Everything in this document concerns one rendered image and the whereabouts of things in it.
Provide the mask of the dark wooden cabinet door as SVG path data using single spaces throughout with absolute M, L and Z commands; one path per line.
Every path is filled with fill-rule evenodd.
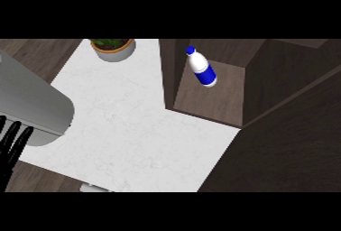
M 200 190 L 341 191 L 341 68 L 240 131 Z

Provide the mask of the small white object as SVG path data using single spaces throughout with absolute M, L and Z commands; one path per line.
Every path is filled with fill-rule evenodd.
M 110 192 L 110 189 L 101 188 L 97 185 L 85 183 L 80 187 L 82 192 Z

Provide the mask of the dark wooden cabinet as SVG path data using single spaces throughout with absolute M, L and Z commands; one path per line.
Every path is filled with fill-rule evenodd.
M 250 126 L 341 72 L 341 39 L 162 39 L 166 108 L 237 128 Z M 185 48 L 210 61 L 204 87 Z

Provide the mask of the white and blue water bottle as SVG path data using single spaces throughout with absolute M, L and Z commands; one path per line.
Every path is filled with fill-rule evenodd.
M 207 88 L 212 88 L 218 82 L 218 76 L 207 58 L 199 52 L 194 46 L 187 47 L 185 53 L 188 56 L 188 62 L 193 72 L 199 78 L 201 85 Z

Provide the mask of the potted green plant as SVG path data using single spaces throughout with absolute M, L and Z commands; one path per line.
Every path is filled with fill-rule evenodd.
M 137 49 L 134 39 L 91 39 L 91 45 L 100 58 L 108 62 L 126 60 Z

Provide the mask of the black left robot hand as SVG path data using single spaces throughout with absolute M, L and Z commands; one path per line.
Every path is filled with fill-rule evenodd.
M 21 153 L 35 133 L 35 128 L 29 126 L 20 138 L 17 138 L 21 130 L 21 121 L 17 121 L 8 128 L 4 139 L 0 140 L 0 192 L 8 189 L 10 180 L 14 174 L 14 168 L 18 163 Z

